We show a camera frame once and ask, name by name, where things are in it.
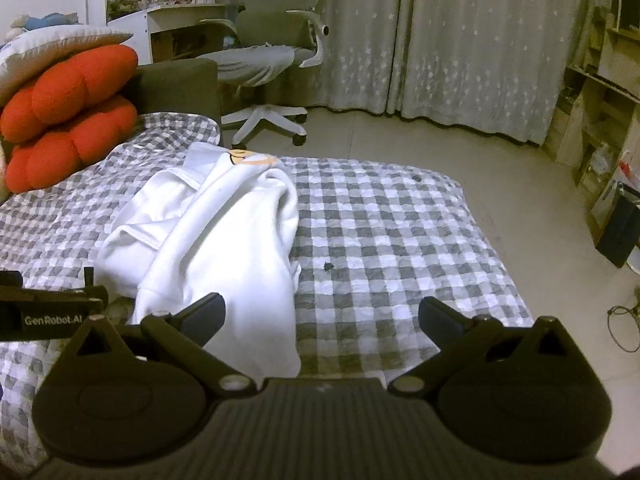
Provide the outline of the blue plush toy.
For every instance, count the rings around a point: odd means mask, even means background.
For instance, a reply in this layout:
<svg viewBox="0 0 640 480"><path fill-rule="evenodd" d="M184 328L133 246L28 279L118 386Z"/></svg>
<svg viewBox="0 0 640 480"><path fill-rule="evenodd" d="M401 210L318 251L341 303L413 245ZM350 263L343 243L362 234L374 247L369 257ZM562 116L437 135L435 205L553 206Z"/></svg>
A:
<svg viewBox="0 0 640 480"><path fill-rule="evenodd" d="M50 13L42 18L34 18L28 14L18 16L10 26L10 33L13 35L26 32L26 30L35 30L50 26L73 25L79 22L76 13Z"/></svg>

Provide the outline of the red plush cushion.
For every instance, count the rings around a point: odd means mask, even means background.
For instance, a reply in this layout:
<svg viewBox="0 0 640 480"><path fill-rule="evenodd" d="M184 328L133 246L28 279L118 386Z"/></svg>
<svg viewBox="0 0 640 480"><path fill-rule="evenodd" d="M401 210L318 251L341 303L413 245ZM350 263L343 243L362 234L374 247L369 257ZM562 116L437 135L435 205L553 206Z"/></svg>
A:
<svg viewBox="0 0 640 480"><path fill-rule="evenodd" d="M25 82L1 107L1 134L20 144L85 113L106 113L128 101L120 90L138 67L123 44L79 52Z"/></svg>
<svg viewBox="0 0 640 480"><path fill-rule="evenodd" d="M127 140L137 118L134 104L116 94L68 124L16 144L6 167L6 187L18 194L62 182Z"/></svg>

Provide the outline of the grey white office chair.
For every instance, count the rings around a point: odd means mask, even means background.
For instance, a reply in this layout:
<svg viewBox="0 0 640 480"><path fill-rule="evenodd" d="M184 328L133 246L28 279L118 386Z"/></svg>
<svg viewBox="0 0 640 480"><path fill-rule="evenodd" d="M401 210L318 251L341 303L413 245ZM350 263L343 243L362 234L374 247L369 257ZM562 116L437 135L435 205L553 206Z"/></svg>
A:
<svg viewBox="0 0 640 480"><path fill-rule="evenodd" d="M223 84L263 89L291 68L306 70L323 63L323 38L329 27L316 12L319 0L244 0L234 21L209 18L228 29L236 48L206 53L217 64Z"/></svg>

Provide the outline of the white grey pillow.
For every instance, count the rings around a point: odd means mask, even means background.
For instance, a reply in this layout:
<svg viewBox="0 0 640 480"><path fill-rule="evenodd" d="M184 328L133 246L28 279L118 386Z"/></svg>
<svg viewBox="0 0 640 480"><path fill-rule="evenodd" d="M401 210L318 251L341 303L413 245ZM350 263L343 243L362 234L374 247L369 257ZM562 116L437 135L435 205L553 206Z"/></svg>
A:
<svg viewBox="0 0 640 480"><path fill-rule="evenodd" d="M23 32L1 49L1 106L21 86L71 54L122 44L131 32L89 25L56 25Z"/></svg>

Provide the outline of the upper red plush cushion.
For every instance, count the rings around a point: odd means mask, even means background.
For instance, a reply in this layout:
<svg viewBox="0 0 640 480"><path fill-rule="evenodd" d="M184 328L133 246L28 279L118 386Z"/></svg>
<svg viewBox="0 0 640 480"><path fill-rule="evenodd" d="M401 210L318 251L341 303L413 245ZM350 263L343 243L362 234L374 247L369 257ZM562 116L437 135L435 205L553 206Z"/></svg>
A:
<svg viewBox="0 0 640 480"><path fill-rule="evenodd" d="M106 113L128 101L120 90L138 67L123 44L79 52L25 82L1 107L1 134L20 144L85 113Z"/></svg>

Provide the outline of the grey star patterned curtain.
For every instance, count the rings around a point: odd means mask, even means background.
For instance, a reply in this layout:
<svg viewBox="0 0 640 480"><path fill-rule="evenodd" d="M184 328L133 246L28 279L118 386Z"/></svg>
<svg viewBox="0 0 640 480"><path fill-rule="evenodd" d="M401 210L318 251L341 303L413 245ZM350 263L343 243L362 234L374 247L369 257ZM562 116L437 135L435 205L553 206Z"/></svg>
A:
<svg viewBox="0 0 640 480"><path fill-rule="evenodd" d="M296 106L360 108L546 140L567 65L611 0L319 0L323 63L271 84Z"/></svg>

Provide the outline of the white long sleeve shirt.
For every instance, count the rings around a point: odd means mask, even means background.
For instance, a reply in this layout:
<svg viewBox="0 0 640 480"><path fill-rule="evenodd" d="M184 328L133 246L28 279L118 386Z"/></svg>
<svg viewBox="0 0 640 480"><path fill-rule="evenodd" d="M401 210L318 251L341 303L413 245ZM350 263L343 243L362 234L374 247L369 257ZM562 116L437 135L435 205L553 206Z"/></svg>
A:
<svg viewBox="0 0 640 480"><path fill-rule="evenodd" d="M201 337L204 349L255 382L293 378L298 220L296 187L277 157L195 142L122 208L96 256L96 284L134 300L134 324L216 292L226 316Z"/></svg>

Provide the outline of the white desk with shelves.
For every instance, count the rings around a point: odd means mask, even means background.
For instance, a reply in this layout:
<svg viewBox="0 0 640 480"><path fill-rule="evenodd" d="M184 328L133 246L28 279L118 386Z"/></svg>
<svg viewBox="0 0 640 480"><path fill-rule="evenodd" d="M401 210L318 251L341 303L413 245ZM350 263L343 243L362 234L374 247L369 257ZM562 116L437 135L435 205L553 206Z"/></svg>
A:
<svg viewBox="0 0 640 480"><path fill-rule="evenodd" d="M230 18L224 0L105 0L105 23L130 33L142 65L222 50Z"/></svg>

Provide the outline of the grey white checkered bedsheet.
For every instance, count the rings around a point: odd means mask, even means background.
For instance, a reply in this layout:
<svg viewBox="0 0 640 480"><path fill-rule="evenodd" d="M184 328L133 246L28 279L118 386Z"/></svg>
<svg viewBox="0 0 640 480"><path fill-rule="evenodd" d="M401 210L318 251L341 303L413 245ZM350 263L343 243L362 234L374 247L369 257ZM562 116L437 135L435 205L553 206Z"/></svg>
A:
<svg viewBox="0 0 640 480"><path fill-rule="evenodd" d="M134 137L53 188L1 207L1 265L27 286L75 288L116 214L153 174L217 143L212 118L141 116ZM292 256L297 349L305 378L392 379L430 358L418 305L524 327L532 315L475 222L460 185L437 172L348 159L289 157L299 226Z"/></svg>

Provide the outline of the black bag on floor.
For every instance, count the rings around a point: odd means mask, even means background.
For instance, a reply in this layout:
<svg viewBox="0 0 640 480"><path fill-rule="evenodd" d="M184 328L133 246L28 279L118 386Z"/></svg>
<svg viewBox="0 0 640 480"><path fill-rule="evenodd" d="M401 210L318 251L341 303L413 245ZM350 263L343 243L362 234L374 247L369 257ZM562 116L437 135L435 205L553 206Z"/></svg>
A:
<svg viewBox="0 0 640 480"><path fill-rule="evenodd" d="M616 268L621 268L639 240L639 192L618 182L596 248Z"/></svg>

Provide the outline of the lower red plush cushion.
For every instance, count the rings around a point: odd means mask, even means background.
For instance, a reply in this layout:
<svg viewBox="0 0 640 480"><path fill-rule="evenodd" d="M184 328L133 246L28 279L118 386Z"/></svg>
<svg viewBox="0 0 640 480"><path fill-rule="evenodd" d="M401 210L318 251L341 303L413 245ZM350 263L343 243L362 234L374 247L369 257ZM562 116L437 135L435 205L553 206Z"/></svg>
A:
<svg viewBox="0 0 640 480"><path fill-rule="evenodd" d="M62 182L127 140L137 118L134 104L116 94L68 124L16 144L6 167L6 187L18 194Z"/></svg>

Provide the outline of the wooden shelf unit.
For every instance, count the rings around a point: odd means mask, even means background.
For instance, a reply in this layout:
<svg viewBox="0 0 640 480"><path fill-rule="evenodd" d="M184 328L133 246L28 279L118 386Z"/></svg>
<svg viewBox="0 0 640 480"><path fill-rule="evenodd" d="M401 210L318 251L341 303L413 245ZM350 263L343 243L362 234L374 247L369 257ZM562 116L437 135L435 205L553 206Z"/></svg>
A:
<svg viewBox="0 0 640 480"><path fill-rule="evenodd" d="M639 185L639 29L592 11L582 60L567 66L542 148L573 171L600 226L616 181Z"/></svg>

